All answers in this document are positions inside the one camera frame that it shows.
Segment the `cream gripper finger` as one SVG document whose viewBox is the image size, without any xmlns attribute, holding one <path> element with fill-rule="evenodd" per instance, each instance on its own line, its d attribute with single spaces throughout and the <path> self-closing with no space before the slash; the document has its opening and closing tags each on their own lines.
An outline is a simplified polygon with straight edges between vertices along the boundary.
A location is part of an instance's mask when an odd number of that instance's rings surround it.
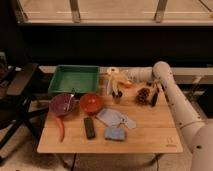
<svg viewBox="0 0 213 171">
<path fill-rule="evenodd" d="M 128 88 L 128 83 L 127 82 L 118 82 L 118 90 L 122 91 L 124 88 Z"/>
<path fill-rule="evenodd" d="M 113 76 L 108 77 L 108 82 L 107 82 L 107 86 L 106 86 L 107 95 L 112 95 L 112 93 L 113 93 L 113 86 L 112 86 L 113 80 L 114 80 Z"/>
</svg>

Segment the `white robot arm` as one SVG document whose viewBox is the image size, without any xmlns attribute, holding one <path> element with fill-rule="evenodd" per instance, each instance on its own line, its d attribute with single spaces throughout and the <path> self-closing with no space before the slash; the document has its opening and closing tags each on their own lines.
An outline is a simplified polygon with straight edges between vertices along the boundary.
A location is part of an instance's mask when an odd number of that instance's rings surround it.
<svg viewBox="0 0 213 171">
<path fill-rule="evenodd" d="M 127 80 L 159 81 L 185 144 L 192 152 L 190 171 L 213 171 L 213 121 L 205 121 L 199 117 L 199 113 L 177 85 L 168 63 L 160 61 L 153 67 L 134 67 L 127 70 L 108 67 L 107 74 L 111 81 L 122 83 Z"/>
</svg>

